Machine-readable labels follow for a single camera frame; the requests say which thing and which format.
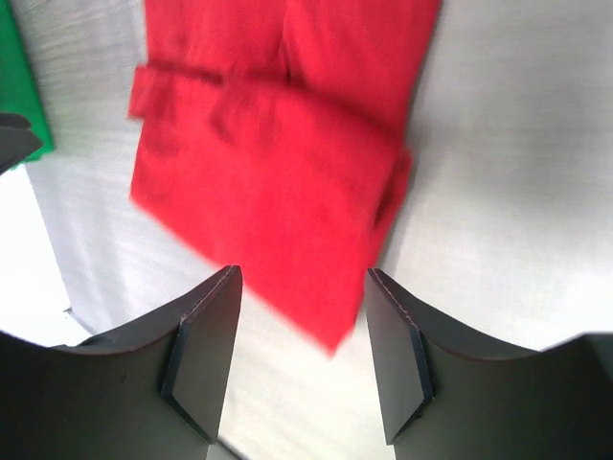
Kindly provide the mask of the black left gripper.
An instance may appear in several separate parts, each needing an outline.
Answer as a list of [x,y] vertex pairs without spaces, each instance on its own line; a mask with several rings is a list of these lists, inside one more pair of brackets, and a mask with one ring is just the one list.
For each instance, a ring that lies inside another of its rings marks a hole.
[[17,166],[43,145],[23,115],[2,112],[0,131],[0,173]]

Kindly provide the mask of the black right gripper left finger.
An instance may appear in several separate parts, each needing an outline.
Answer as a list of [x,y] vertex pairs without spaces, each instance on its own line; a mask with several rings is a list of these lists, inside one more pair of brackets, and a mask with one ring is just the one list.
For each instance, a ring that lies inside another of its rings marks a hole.
[[203,459],[216,441],[242,295],[228,265],[76,346],[1,337],[5,459]]

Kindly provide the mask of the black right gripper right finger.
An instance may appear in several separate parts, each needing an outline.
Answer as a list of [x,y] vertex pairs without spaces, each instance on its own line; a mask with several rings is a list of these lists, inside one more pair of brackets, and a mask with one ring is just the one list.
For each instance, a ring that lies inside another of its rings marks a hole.
[[538,352],[481,333],[368,272],[365,312],[398,459],[608,459],[612,337]]

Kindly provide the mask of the dark red t-shirt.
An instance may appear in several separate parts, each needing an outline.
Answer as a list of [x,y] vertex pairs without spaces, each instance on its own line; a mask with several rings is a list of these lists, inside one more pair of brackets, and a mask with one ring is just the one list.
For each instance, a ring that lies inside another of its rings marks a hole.
[[333,352],[404,201],[437,1],[147,1],[131,199]]

